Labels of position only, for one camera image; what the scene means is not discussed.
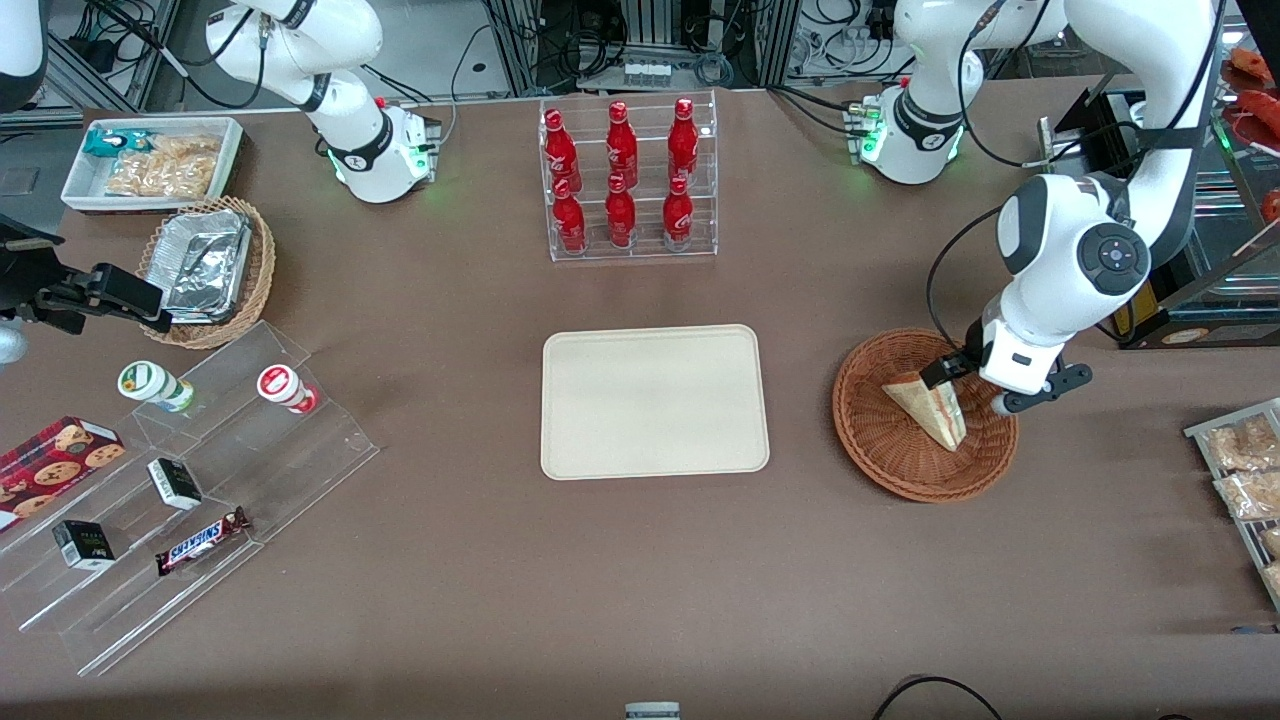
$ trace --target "acrylic bottle rack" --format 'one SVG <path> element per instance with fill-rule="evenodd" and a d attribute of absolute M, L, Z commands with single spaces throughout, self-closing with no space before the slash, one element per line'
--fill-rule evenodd
<path fill-rule="evenodd" d="M 663 243 L 662 204 L 669 190 L 667 172 L 667 135 L 675 120 L 676 100 L 694 101 L 694 124 L 698 127 L 698 167 L 690 178 L 689 197 L 694 201 L 691 245 L 684 252 L 671 252 Z M 552 214 L 552 177 L 541 149 L 547 143 L 547 126 L 539 119 L 539 164 L 543 173 L 543 197 L 547 206 L 547 233 L 552 260 L 628 260 L 654 258 L 690 258 L 716 255 L 719 247 L 717 199 L 718 128 L 716 95 L 712 92 L 636 94 L 622 99 L 627 104 L 631 127 L 635 128 L 640 152 L 640 182 L 631 188 L 636 202 L 636 241 L 628 250 L 609 242 L 604 200 L 609 195 L 609 159 L 605 137 L 609 132 L 609 102 L 616 97 L 554 97 L 543 100 L 541 111 L 558 109 L 564 117 L 564 129 L 577 147 L 582 191 L 577 201 L 586 217 L 586 252 L 570 255 L 556 232 Z"/>
<path fill-rule="evenodd" d="M 282 529 L 378 454 L 360 425 L 328 398 L 310 354 L 265 322 L 183 375 L 196 398 L 182 414 L 142 405 L 115 429 L 129 452 L 46 511 L 0 534 L 0 592 L 23 632 L 61 635 L 81 675 L 100 675 L 261 551 Z M 257 396 L 259 373 L 294 368 L 320 405 L 294 415 Z M 180 459 L 204 500 L 182 511 L 160 502 L 146 465 Z M 252 527 L 160 578 L 165 552 L 243 506 Z M 109 568 L 72 570 L 50 528 L 100 523 L 116 556 Z"/>

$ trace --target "cookie box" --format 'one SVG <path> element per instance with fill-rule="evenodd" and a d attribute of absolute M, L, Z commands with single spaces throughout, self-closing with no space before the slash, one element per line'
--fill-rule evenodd
<path fill-rule="evenodd" d="M 0 455 L 0 533 L 122 455 L 119 436 L 70 416 Z"/>

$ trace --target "red food item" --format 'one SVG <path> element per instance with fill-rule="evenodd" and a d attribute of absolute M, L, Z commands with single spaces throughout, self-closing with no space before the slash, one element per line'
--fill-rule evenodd
<path fill-rule="evenodd" d="M 609 242 L 618 250 L 626 250 L 635 242 L 636 201 L 627 192 L 627 181 L 622 173 L 609 176 L 609 197 L 604 201 L 604 213 L 609 218 Z"/>
<path fill-rule="evenodd" d="M 570 255 L 586 252 L 586 219 L 582 215 L 582 206 L 570 192 L 570 179 L 556 181 L 552 191 L 556 193 L 552 215 L 556 218 L 556 232 L 561 236 L 564 252 Z"/>
<path fill-rule="evenodd" d="M 1253 50 L 1245 50 L 1244 47 L 1231 49 L 1231 65 L 1243 72 L 1248 73 L 1262 82 L 1275 82 L 1271 77 L 1271 68 L 1267 67 L 1267 61 Z"/>
<path fill-rule="evenodd" d="M 698 128 L 694 126 L 694 101 L 676 100 L 676 122 L 667 136 L 668 177 L 690 177 L 698 168 Z"/>
<path fill-rule="evenodd" d="M 694 224 L 694 201 L 687 195 L 689 181 L 685 176 L 671 178 L 671 193 L 662 204 L 662 224 L 667 231 L 667 250 L 684 252 L 689 250 L 692 238 L 689 228 Z"/>
<path fill-rule="evenodd" d="M 640 149 L 626 102 L 609 105 L 609 136 L 604 143 L 609 149 L 609 172 L 622 173 L 627 188 L 635 187 L 640 182 Z"/>
<path fill-rule="evenodd" d="M 1235 104 L 1239 105 L 1245 113 L 1249 113 L 1254 118 L 1262 120 L 1267 128 L 1271 129 L 1271 132 L 1280 136 L 1280 100 L 1276 100 L 1266 92 L 1245 90 L 1236 96 Z"/>
<path fill-rule="evenodd" d="M 564 115 L 552 108 L 543 114 L 547 123 L 547 164 L 552 170 L 552 184 L 564 178 L 568 181 L 570 192 L 581 192 L 582 176 L 577 172 L 577 147 L 573 138 L 564 129 Z"/>
<path fill-rule="evenodd" d="M 1262 199 L 1262 219 L 1271 223 L 1280 218 L 1280 187 L 1272 190 Z"/>

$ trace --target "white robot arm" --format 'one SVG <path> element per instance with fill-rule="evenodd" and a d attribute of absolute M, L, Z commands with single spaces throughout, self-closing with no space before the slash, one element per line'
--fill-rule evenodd
<path fill-rule="evenodd" d="M 246 14 L 256 18 L 242 22 Z M 365 0 L 243 0 L 210 15 L 205 40 L 211 53 L 225 44 L 218 64 L 228 74 L 261 78 L 311 118 L 356 197 L 388 202 L 430 177 L 434 146 L 422 118 L 380 108 L 348 69 L 383 45 L 381 23 Z"/>
<path fill-rule="evenodd" d="M 876 115 L 860 128 L 870 133 L 861 146 L 864 164 L 905 184 L 938 177 L 963 133 L 956 83 L 963 76 L 966 104 L 982 87 L 983 65 L 973 50 L 1044 42 L 1066 27 L 1064 0 L 1010 1 L 969 41 L 957 73 L 970 28 L 991 6 L 991 0 L 899 0 L 893 32 L 914 50 L 915 70 L 905 88 L 891 87 L 863 101 Z"/>
<path fill-rule="evenodd" d="M 970 328 L 964 356 L 940 360 L 924 374 L 933 386 L 977 366 L 984 379 L 1011 391 L 997 398 L 1005 413 L 1088 382 L 1087 368 L 1055 370 L 1064 345 L 1123 307 L 1151 269 L 1180 249 L 1189 228 L 1170 220 L 1194 173 L 1189 143 L 1203 141 L 1197 128 L 1215 69 L 1204 61 L 1215 40 L 1210 0 L 1064 5 L 1082 40 L 1138 76 L 1155 140 L 1128 183 L 1102 174 L 1038 176 L 1002 208 L 997 240 L 1014 281 Z M 1179 140 L 1167 128 L 1187 132 Z M 1160 246 L 1169 234 L 1178 242 Z"/>

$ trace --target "aluminum foil container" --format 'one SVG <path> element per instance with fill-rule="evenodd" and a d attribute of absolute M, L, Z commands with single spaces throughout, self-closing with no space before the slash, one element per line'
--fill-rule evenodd
<path fill-rule="evenodd" d="M 164 293 L 174 323 L 225 323 L 236 314 L 252 236 L 252 222 L 234 210 L 165 222 L 146 279 Z"/>

